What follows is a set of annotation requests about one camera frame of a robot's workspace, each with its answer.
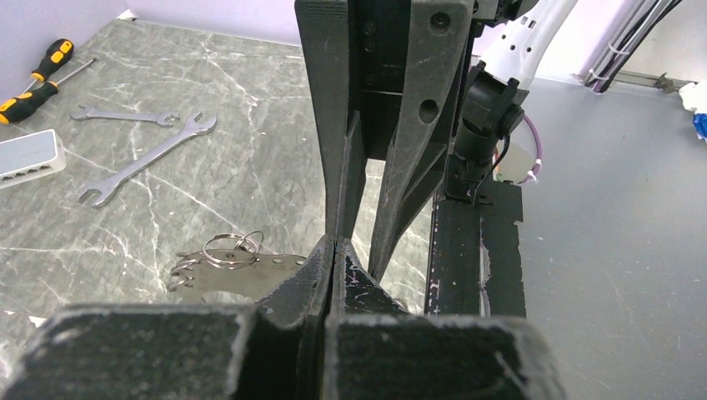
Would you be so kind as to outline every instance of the cable bundle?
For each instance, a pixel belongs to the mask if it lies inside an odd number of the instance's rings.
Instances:
[[[589,70],[590,79],[584,84],[596,93],[604,93],[621,68],[629,61],[640,44],[648,37],[655,26],[665,18],[682,0],[655,0],[641,17],[639,17],[625,34],[619,35],[618,43],[609,45],[609,62],[597,73],[593,68]]]

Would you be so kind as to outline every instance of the screwdriver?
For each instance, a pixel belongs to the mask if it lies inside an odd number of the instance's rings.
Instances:
[[[52,43],[44,53],[44,58],[39,62],[39,67],[32,71],[32,83],[24,89],[23,93],[29,91],[37,81],[44,82],[49,75],[55,73],[59,68],[73,56],[73,43],[68,39],[59,39]]]
[[[42,86],[32,90],[31,92],[26,92],[7,100],[0,105],[0,123],[18,123],[28,118],[34,114],[38,108],[46,103],[51,96],[59,93],[59,85],[65,83],[77,73],[80,73],[83,69],[93,64],[96,60],[97,58],[92,58],[81,67],[76,68],[66,77],[56,82],[47,81]]]

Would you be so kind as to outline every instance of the key ring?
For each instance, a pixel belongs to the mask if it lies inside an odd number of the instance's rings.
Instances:
[[[248,244],[251,248],[248,249],[247,247],[243,246],[243,249],[248,252],[248,253],[258,253],[260,251],[260,247],[262,246],[262,243],[260,242],[255,242],[252,238],[250,238],[251,235],[254,235],[255,233],[260,233],[262,236],[263,240],[265,240],[265,233],[262,231],[253,231],[245,236],[243,235],[237,235],[235,233],[224,233],[221,235],[216,235],[209,239],[206,243],[203,244],[201,253],[204,258],[206,258],[206,261],[211,264],[212,266],[216,268],[224,268],[224,269],[240,269],[240,268],[245,268],[250,264],[255,263],[258,261],[258,258],[253,256],[251,257],[248,261],[228,261],[228,260],[220,260],[211,254],[208,253],[207,248],[209,244],[216,242],[217,240],[223,240],[223,239],[233,239],[233,240],[238,240],[236,242],[236,246],[233,248],[234,250],[237,250],[241,248],[242,245],[245,243]]]

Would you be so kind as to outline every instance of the open-end wrench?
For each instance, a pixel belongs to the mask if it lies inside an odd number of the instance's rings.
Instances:
[[[179,119],[179,114],[174,111],[166,111],[162,113],[127,113],[127,112],[112,112],[97,110],[92,106],[78,105],[81,111],[71,112],[68,115],[77,121],[83,121],[91,118],[106,118],[106,119],[122,119],[123,121],[143,121],[146,123],[156,123],[160,127],[171,127],[172,122]]]
[[[199,117],[201,117],[200,112],[191,115],[179,133],[172,136],[156,148],[150,150],[142,157],[131,162],[127,167],[116,172],[111,177],[98,179],[83,185],[81,188],[81,196],[78,198],[78,201],[83,203],[92,194],[97,193],[98,197],[91,203],[91,207],[100,208],[105,206],[113,200],[118,188],[120,188],[120,185],[122,185],[125,181],[147,168],[150,164],[159,160],[162,156],[169,153],[180,144],[191,138],[210,133],[216,128],[216,117],[211,117],[206,122],[198,123],[197,119],[199,119]]]

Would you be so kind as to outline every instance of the gray marble tabletop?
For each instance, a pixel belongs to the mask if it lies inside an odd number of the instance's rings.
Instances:
[[[237,37],[115,21],[77,49],[60,78],[97,57],[0,140],[53,128],[67,168],[0,191],[0,392],[41,318],[74,303],[175,303],[175,253],[213,235],[262,230],[266,253],[308,255],[323,234],[324,185],[302,50]],[[118,112],[201,111],[216,130],[126,182],[106,207],[78,203],[178,126],[73,121],[78,104]],[[382,163],[353,238],[366,263]],[[429,207],[401,240],[384,287],[420,312]]]

